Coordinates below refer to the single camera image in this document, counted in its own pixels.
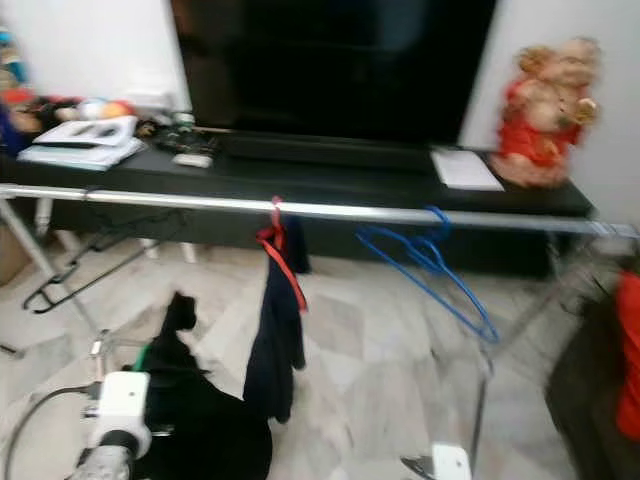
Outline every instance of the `clothes drying rack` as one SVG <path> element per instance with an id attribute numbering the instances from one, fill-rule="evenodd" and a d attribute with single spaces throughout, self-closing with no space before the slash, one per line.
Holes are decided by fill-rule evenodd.
<path id="1" fill-rule="evenodd" d="M 275 209 L 271 201 L 112 190 L 87 191 L 78 188 L 0 184 L 0 214 L 47 278 L 56 275 L 58 273 L 57 269 L 49 260 L 45 250 L 40 246 L 31 230 L 13 209 L 9 202 L 9 200 L 13 198 L 35 198 L 48 201 L 89 201 L 96 203 L 191 210 L 216 210 L 238 213 L 271 213 Z M 423 226 L 437 225 L 440 223 L 440 219 L 435 214 L 420 209 L 292 202 L 279 203 L 278 209 L 284 214 L 346 222 Z M 477 457 L 478 442 L 482 429 L 488 383 L 493 372 L 493 361 L 509 349 L 526 330 L 530 322 L 544 310 L 546 305 L 561 295 L 563 291 L 563 280 L 574 271 L 576 266 L 585 258 L 585 255 L 590 252 L 590 247 L 594 240 L 599 238 L 623 238 L 631 242 L 639 242 L 640 231 L 635 226 L 628 224 L 612 224 L 564 217 L 463 211 L 446 211 L 444 213 L 454 227 L 545 233 L 547 235 L 549 257 L 553 267 L 552 278 L 545 284 L 531 303 L 514 319 L 511 329 L 502 334 L 500 344 L 491 350 L 481 348 L 483 358 L 486 360 L 486 368 L 483 369 L 483 374 L 481 375 L 478 386 L 473 437 L 469 447 L 469 458 L 473 468 Z M 575 242 L 572 247 L 571 252 L 564 258 L 559 255 L 557 249 L 557 235 L 559 234 L 572 234 L 579 238 L 579 241 Z M 69 293 L 68 287 L 64 282 L 59 285 L 59 288 L 63 295 Z M 73 297 L 71 301 L 78 316 L 86 322 L 94 333 L 98 334 L 100 329 L 81 300 Z M 15 349 L 6 345 L 2 346 L 2 350 L 7 353 L 16 352 Z"/>

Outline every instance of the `cardboard box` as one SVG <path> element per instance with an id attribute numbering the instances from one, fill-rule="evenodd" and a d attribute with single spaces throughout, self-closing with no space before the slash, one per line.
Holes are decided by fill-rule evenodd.
<path id="1" fill-rule="evenodd" d="M 30 261 L 11 230 L 0 225 L 0 285 L 9 283 Z"/>

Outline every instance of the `red figurine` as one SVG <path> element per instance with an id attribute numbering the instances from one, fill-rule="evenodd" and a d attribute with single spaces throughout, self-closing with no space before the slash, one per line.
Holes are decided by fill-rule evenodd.
<path id="1" fill-rule="evenodd" d="M 588 91 L 599 56 L 598 45 L 587 38 L 557 51 L 531 47 L 520 54 L 522 74 L 507 89 L 500 150 L 491 159 L 498 175 L 523 187 L 566 181 L 569 145 L 576 145 L 596 118 Z"/>

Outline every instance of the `white paper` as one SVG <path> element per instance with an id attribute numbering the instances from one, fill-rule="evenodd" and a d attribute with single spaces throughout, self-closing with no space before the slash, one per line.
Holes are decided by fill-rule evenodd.
<path id="1" fill-rule="evenodd" d="M 434 150 L 433 163 L 440 181 L 461 190 L 504 191 L 482 159 L 465 150 Z"/>
<path id="2" fill-rule="evenodd" d="M 129 141 L 136 128 L 134 116 L 108 120 L 82 120 L 64 122 L 37 137 L 33 143 L 83 143 L 115 147 Z"/>

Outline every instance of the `black fabric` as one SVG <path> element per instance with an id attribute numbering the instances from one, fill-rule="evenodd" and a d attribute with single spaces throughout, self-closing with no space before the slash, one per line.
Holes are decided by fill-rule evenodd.
<path id="1" fill-rule="evenodd" d="M 307 242 L 302 230 L 300 217 L 287 216 L 283 219 L 283 226 L 287 232 L 287 262 L 296 273 L 311 273 Z"/>
<path id="2" fill-rule="evenodd" d="M 134 478 L 264 480 L 272 455 L 267 422 L 198 372 L 196 359 L 176 335 L 176 330 L 193 328 L 195 319 L 194 299 L 176 293 L 146 352 L 143 371 L 193 371 L 152 373 L 145 422 L 173 425 L 174 431 L 153 439 L 150 451 L 135 464 Z"/>
<path id="3" fill-rule="evenodd" d="M 300 307 L 289 279 L 269 256 L 260 327 L 251 348 L 243 393 L 244 401 L 261 417 L 275 417 L 280 423 L 289 420 L 291 367 L 305 367 Z"/>
<path id="4" fill-rule="evenodd" d="M 551 374 L 547 406 L 580 479 L 637 480 L 640 444 L 615 421 L 625 374 L 615 296 L 588 301 L 582 320 Z"/>

